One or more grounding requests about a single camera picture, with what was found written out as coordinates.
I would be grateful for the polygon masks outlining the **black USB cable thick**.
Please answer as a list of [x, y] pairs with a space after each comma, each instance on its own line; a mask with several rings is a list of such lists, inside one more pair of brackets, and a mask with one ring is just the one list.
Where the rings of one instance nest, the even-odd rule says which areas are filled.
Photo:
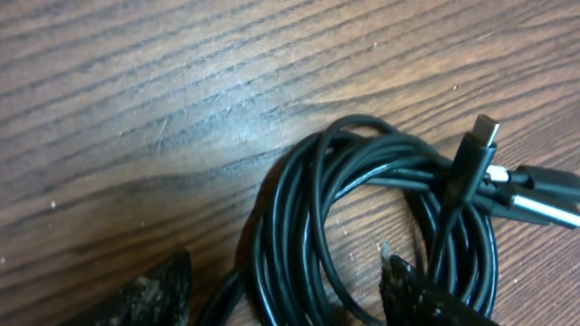
[[[367, 325], [376, 323], [340, 280], [324, 231], [328, 213], [337, 200], [359, 186], [379, 186], [365, 180], [355, 160], [382, 132], [355, 123], [354, 116], [342, 117], [304, 138], [282, 159], [272, 192], [258, 216], [248, 258], [214, 292], [198, 318], [199, 324], [224, 324], [241, 296], [249, 294], [264, 325], [336, 325], [339, 319], [327, 288], [333, 289], [345, 310], [358, 320]], [[416, 216], [427, 249], [419, 196], [398, 189]], [[473, 203], [480, 213], [488, 214], [491, 226], [493, 217], [502, 217], [576, 229], [579, 177], [537, 166], [507, 169], [495, 165], [492, 159]], [[416, 270], [431, 280], [428, 269]], [[480, 302], [464, 301], [449, 293], [492, 320], [498, 277], [499, 269], [495, 290]], [[448, 292], [441, 283], [435, 284]]]

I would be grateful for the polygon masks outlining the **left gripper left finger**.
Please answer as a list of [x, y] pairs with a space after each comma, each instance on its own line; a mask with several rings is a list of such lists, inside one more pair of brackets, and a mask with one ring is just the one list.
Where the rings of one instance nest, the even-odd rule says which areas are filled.
[[191, 294], [190, 255], [180, 250], [63, 326], [184, 326]]

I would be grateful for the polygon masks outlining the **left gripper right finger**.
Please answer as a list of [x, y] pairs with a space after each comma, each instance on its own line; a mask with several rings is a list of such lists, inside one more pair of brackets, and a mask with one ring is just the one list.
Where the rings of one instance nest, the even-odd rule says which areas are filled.
[[497, 326], [392, 254], [389, 243], [382, 244], [380, 255], [380, 294], [388, 326]]

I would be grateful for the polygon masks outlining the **black USB cable thin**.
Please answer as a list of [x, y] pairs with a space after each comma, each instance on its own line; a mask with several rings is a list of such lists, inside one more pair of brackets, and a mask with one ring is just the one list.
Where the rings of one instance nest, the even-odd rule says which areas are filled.
[[478, 116], [454, 159], [447, 159], [422, 139], [376, 117], [353, 119], [382, 132], [355, 160], [365, 180], [419, 196], [428, 276], [464, 301], [482, 301], [497, 285], [498, 258], [488, 214], [480, 213], [473, 200], [497, 150], [498, 123]]

